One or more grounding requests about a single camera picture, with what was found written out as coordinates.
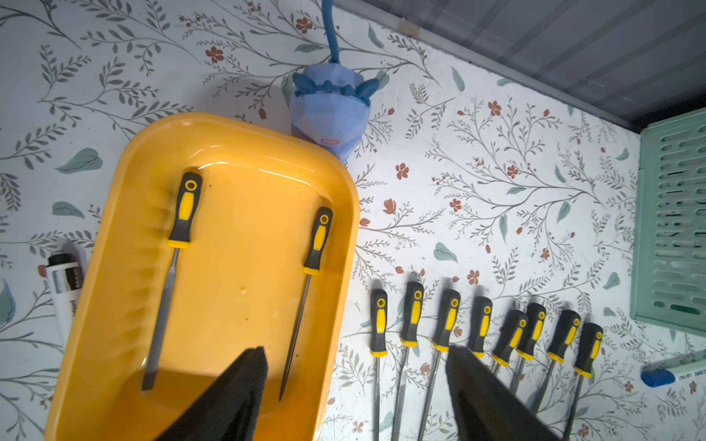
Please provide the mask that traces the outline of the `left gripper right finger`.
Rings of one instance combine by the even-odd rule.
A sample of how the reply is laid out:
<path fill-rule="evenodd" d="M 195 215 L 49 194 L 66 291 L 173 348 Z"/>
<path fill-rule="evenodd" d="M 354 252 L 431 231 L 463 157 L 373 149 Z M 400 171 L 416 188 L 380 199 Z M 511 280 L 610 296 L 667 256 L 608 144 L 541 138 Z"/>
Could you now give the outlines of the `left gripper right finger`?
<path fill-rule="evenodd" d="M 468 348 L 450 347 L 446 375 L 459 439 L 557 439 Z"/>

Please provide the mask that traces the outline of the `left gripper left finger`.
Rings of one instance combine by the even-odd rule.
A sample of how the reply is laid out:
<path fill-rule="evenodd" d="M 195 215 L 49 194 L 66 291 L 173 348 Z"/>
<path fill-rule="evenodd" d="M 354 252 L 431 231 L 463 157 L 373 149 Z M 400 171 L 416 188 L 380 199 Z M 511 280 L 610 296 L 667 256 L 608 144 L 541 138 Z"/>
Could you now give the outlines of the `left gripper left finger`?
<path fill-rule="evenodd" d="M 252 440 L 267 378 L 265 349 L 246 349 L 158 439 Z"/>

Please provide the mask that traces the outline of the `yellow storage box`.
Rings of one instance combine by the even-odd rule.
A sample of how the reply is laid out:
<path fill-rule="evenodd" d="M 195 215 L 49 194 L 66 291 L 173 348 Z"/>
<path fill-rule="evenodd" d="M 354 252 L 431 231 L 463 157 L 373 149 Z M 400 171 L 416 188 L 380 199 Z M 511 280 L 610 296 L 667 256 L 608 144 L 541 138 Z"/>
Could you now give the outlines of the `yellow storage box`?
<path fill-rule="evenodd" d="M 156 383 L 142 390 L 182 176 L 203 178 L 179 253 Z M 283 399 L 316 211 L 333 211 Z M 152 440 L 246 349 L 268 378 L 255 437 L 321 437 L 360 219 L 349 172 L 307 141 L 205 113 L 161 119 L 125 149 L 48 418 L 49 440 Z"/>

